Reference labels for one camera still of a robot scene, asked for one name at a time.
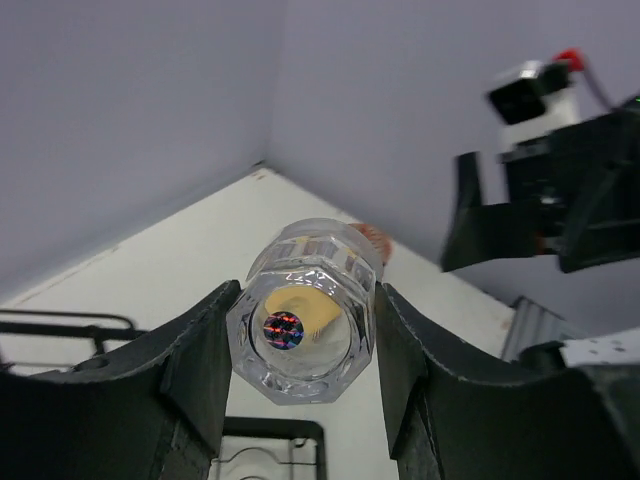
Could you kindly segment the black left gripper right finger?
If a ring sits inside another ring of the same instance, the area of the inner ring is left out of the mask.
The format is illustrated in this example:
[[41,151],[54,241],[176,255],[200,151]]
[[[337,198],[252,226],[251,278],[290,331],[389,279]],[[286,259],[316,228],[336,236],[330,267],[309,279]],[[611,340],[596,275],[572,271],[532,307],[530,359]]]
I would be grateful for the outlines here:
[[635,479],[639,369],[537,371],[421,314],[393,286],[375,301],[383,414],[403,479]]

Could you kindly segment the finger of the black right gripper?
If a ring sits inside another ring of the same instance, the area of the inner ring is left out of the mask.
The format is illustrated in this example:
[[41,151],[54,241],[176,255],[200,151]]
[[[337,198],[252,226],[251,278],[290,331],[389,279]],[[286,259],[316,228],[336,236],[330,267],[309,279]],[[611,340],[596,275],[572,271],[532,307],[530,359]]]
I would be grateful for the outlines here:
[[486,205],[478,172],[478,154],[455,159],[457,197],[439,264],[444,272],[496,259],[530,258],[555,252],[564,206],[556,198],[534,196]]
[[639,171],[596,169],[569,208],[560,270],[571,273],[639,257]]

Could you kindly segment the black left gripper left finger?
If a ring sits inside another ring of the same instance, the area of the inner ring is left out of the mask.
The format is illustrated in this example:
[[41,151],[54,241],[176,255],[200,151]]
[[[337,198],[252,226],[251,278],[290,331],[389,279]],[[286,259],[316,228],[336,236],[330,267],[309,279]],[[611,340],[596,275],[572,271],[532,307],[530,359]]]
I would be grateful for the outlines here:
[[66,372],[1,375],[4,479],[205,479],[220,451],[238,281]]

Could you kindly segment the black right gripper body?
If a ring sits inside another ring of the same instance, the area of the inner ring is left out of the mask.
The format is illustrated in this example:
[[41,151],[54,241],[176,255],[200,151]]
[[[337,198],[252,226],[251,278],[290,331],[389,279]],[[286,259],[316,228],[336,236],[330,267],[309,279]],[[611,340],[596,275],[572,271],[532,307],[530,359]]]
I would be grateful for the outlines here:
[[601,116],[520,143],[501,156],[510,203],[534,196],[556,198],[565,208],[560,236],[571,204],[596,169],[639,171],[639,99],[631,97]]

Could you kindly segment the blue patterned bowl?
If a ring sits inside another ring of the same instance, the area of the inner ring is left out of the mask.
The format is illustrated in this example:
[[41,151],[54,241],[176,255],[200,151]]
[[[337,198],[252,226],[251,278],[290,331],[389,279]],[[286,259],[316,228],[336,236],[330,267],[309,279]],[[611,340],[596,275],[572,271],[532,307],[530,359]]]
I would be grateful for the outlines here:
[[382,265],[386,266],[391,258],[393,248],[390,237],[382,230],[370,224],[351,223],[351,226],[369,240],[379,254]]

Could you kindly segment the yellow square plate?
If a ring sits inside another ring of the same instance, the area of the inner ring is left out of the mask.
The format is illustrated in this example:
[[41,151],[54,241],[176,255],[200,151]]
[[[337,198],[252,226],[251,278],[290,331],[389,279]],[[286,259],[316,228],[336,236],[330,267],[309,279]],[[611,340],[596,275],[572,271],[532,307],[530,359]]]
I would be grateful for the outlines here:
[[266,339],[280,349],[291,349],[304,341],[317,341],[342,315],[342,308],[322,290],[290,286],[273,291],[265,300]]

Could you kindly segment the aluminium mounting rail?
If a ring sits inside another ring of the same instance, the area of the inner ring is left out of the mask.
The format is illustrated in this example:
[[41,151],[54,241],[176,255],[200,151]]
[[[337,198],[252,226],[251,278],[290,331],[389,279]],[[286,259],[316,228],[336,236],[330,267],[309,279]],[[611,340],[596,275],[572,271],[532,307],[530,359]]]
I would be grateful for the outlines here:
[[514,315],[501,352],[504,361],[517,360],[534,345],[588,337],[583,329],[528,297],[518,297],[512,308]]

